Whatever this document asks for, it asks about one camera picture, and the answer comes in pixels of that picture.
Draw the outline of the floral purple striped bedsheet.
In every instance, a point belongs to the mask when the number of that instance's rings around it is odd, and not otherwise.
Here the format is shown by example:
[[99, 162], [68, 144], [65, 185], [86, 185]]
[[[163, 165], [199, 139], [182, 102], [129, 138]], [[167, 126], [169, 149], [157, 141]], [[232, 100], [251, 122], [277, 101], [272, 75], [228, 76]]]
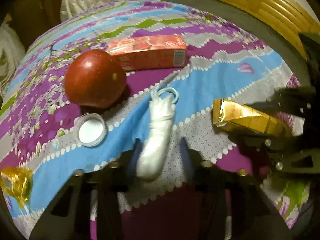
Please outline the floral purple striped bedsheet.
[[[77, 138], [85, 109], [72, 103], [64, 81], [82, 53], [106, 50], [122, 38], [181, 35], [182, 68], [131, 70], [124, 94], [99, 110], [106, 135], [94, 147]], [[1, 167], [33, 172], [30, 200], [19, 207], [7, 196], [15, 229], [28, 238], [59, 189], [77, 169], [100, 171], [146, 141], [150, 117], [163, 105], [174, 111], [161, 175], [138, 180], [120, 193], [126, 239], [195, 239], [199, 195], [186, 185], [180, 139], [225, 169], [250, 169], [238, 146], [212, 124], [213, 101], [264, 101], [275, 88], [306, 85], [305, 59], [272, 30], [234, 7], [214, 0], [124, 0], [101, 5], [47, 31], [18, 65], [1, 107]]]

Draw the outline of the striped grey white shirt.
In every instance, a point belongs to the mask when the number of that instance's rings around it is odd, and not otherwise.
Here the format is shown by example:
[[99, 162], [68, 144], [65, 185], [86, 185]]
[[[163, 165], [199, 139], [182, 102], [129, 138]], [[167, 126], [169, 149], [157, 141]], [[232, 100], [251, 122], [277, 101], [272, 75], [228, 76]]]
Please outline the striped grey white shirt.
[[7, 23], [2, 23], [0, 40], [1, 98], [5, 97], [8, 86], [24, 55], [25, 48], [16, 32]]

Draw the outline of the gold foil box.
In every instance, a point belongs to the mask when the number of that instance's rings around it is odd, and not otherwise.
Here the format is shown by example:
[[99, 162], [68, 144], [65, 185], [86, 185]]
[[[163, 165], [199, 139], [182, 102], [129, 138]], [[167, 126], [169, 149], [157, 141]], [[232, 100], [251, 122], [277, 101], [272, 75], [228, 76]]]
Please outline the gold foil box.
[[283, 120], [228, 99], [213, 101], [213, 125], [229, 132], [251, 131], [276, 137], [292, 135], [291, 128]]

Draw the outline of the red carton box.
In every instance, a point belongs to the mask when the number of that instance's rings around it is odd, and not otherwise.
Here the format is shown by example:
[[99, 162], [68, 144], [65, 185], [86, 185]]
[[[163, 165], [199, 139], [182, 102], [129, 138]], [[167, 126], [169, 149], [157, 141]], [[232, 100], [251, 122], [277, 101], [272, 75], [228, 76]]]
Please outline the red carton box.
[[187, 45], [181, 35], [153, 35], [111, 41], [107, 53], [125, 72], [185, 66]]

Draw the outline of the white plastic bag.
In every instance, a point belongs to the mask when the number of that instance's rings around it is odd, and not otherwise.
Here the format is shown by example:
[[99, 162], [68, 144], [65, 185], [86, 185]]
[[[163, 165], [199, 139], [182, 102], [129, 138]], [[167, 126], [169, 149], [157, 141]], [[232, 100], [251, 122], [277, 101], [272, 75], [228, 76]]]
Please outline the white plastic bag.
[[172, 87], [151, 91], [149, 134], [139, 155], [136, 176], [154, 180], [162, 172], [179, 93]]

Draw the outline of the yellow crinkled snack wrapper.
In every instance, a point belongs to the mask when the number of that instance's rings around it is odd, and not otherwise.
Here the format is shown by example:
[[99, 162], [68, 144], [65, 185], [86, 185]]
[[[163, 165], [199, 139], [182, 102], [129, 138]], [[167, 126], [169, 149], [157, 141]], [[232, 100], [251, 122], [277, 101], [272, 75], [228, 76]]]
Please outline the yellow crinkled snack wrapper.
[[32, 170], [23, 167], [5, 167], [1, 169], [1, 189], [6, 195], [16, 199], [20, 210], [26, 204], [30, 204], [32, 187]]

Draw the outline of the wooden bed headboard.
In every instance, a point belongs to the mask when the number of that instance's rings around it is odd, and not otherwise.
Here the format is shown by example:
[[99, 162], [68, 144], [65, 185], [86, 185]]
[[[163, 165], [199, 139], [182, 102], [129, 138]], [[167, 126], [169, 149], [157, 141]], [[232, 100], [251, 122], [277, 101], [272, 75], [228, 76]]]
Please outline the wooden bed headboard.
[[319, 23], [295, 0], [220, 0], [256, 17], [290, 42], [306, 59], [301, 32], [319, 32]]

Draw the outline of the clear plastic lid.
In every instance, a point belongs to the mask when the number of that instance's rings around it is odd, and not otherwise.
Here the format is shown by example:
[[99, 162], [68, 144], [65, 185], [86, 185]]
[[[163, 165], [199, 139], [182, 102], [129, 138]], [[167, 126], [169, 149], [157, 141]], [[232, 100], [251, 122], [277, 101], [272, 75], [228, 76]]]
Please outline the clear plastic lid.
[[86, 113], [75, 119], [73, 134], [82, 146], [95, 147], [106, 137], [107, 128], [99, 114]]

